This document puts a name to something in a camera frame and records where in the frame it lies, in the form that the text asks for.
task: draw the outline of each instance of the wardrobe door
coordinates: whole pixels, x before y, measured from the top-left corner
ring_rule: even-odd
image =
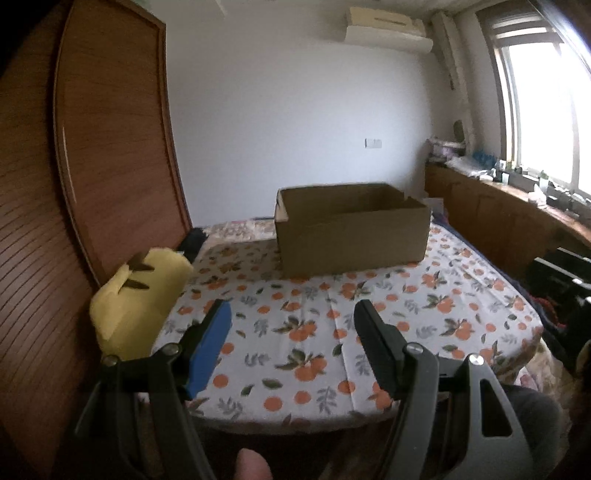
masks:
[[[164,24],[127,0],[75,0],[54,133],[70,216],[95,279],[190,228],[174,155]]]
[[[54,158],[54,66],[69,7],[61,0],[0,76],[0,477],[7,479],[33,476],[24,461],[49,477],[80,384],[100,358],[87,314],[95,285]]]

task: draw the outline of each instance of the light switch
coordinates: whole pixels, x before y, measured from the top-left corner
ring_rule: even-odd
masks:
[[[382,141],[379,138],[366,138],[365,148],[382,148]]]

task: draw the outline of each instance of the wooden cabinet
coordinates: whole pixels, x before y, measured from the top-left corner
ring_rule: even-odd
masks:
[[[520,190],[437,166],[427,166],[425,190],[443,198],[451,226],[513,278],[523,278],[534,258],[558,247],[591,254],[589,229],[559,210],[539,210]]]

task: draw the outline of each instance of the open cardboard box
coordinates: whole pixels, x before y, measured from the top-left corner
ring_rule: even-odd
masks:
[[[387,183],[281,189],[275,228],[286,277],[419,262],[431,210]]]

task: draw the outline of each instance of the bedspread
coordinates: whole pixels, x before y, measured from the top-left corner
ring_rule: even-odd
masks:
[[[205,424],[277,434],[394,415],[355,332],[361,299],[407,341],[449,358],[479,352],[498,375],[519,371],[543,331],[535,310],[486,259],[435,224],[418,264],[281,277],[274,238],[218,245],[195,263],[152,351],[201,322],[214,299],[230,302],[232,328],[216,368],[189,403]]]

